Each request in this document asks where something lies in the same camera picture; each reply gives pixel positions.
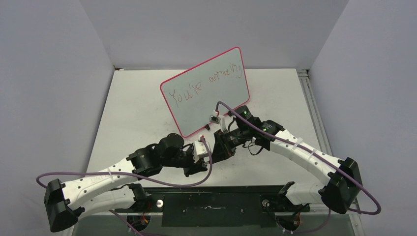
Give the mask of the pink framed whiteboard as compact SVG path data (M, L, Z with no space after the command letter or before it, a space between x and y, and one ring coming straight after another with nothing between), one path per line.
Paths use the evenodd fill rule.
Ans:
M160 91L179 133L189 137L209 124L214 110L224 115L226 108L236 108L250 99L243 57L233 47L160 84Z

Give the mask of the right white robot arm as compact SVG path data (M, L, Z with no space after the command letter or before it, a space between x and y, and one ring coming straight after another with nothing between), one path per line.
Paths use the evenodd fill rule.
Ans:
M345 214L360 188L361 176L357 162L325 154L297 138L282 125L272 121L261 121L251 114L247 106L235 109L237 128L226 129L224 117L213 111L209 120L221 129L214 133L212 151L214 162L225 160L235 154L237 146L247 142L260 146L293 161L318 179L317 183L288 182L279 192L278 204L283 210L292 210L305 204L324 204L332 211Z

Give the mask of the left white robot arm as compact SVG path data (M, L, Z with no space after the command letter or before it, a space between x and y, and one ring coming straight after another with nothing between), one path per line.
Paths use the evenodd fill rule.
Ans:
M54 179L43 185L49 229L61 232L90 214L118 208L142 211L148 194L137 183L139 180L181 188L185 185L163 182L153 176L163 167L182 168L186 176L211 172L212 164L212 149L204 136L185 145L180 135L172 133L101 171L79 174L78 179L65 182Z

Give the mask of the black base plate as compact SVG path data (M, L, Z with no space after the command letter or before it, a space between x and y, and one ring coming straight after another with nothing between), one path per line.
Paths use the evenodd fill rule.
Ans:
M294 219L312 213L312 205L294 205L284 197L284 185L168 188L146 187L147 197L134 190L131 207L118 213L160 214L163 227L275 226L272 219Z

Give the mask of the aluminium right rail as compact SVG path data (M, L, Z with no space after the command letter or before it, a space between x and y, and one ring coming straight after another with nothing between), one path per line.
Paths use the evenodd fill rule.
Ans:
M313 121L314 129L318 138L321 151L324 151L326 154L330 154L331 156L333 156L328 136L325 130L325 126L323 124L322 117L319 112L317 102L313 93L308 72L309 71L306 69L297 70L297 75L307 103L307 107L310 112L310 116Z

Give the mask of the aluminium rail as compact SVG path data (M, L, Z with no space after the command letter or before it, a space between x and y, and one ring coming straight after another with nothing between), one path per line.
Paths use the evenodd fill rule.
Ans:
M330 154L331 156L333 156L328 136L325 130L325 126L323 124L322 117L319 112L317 102L313 93L308 72L309 71L306 69L297 70L297 75L307 103L307 107L310 112L310 116L313 121L314 129L318 138L321 151L324 151L326 154Z
M294 219L278 219L273 215L272 219L275 221L275 226L264 227L258 225L247 225L241 227L163 227L162 217L158 213L156 215L146 215L145 213L118 213L116 210L108 210L95 214L90 214L81 218L74 226L64 230L62 235L70 236L75 229L84 228L88 231L88 235L134 235L135 231L147 235L173 235L175 233L190 234L193 231L204 234L227 234L232 235L237 231L243 234L248 234L253 230L256 235L262 232L270 234L272 230L285 227L294 233L299 232L318 232L325 231L325 223L329 222L331 217L343 216L350 219L352 214L355 214L358 208L357 202L353 202L345 214L339 214L332 211L324 204L311 204L312 213L298 213Z

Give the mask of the aluminium front rail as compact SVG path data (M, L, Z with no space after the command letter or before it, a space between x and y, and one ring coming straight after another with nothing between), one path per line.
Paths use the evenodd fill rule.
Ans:
M118 213L116 210L108 210L95 214L90 214L81 218L74 226L64 230L62 235L70 236L75 229L84 228L88 231L88 235L134 235L135 231L147 235L173 235L175 233L190 234L193 231L204 234L227 234L232 235L237 231L243 234L248 234L253 230L256 235L262 232L270 234L272 230L285 227L294 233L299 232L318 232L325 231L325 223L329 222L331 217L343 216L350 219L352 214L355 214L358 208L357 202L353 202L345 214L339 214L332 211L324 204L311 204L312 213L298 213L294 219L278 219L273 215L272 219L275 221L275 226L264 227L258 225L247 225L241 227L163 227L162 217L158 213L156 215L146 215L145 213Z

